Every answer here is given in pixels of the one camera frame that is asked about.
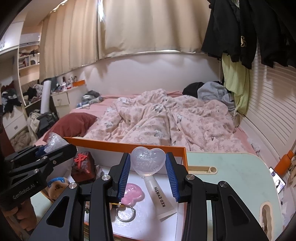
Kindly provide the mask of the person's left hand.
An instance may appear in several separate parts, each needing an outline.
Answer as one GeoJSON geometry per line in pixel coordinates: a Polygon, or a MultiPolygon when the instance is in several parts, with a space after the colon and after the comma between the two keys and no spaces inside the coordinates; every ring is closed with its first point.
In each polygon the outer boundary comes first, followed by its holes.
{"type": "Polygon", "coordinates": [[[21,229],[26,231],[33,230],[37,225],[37,218],[34,211],[34,208],[32,206],[31,200],[27,199],[23,203],[21,203],[21,209],[18,210],[17,207],[10,211],[5,211],[1,209],[4,217],[7,219],[7,221],[10,222],[10,225],[15,230],[15,232],[18,232],[21,229]],[[13,222],[9,219],[10,216],[16,215],[16,219],[18,220],[18,226],[15,226],[13,222]]]}

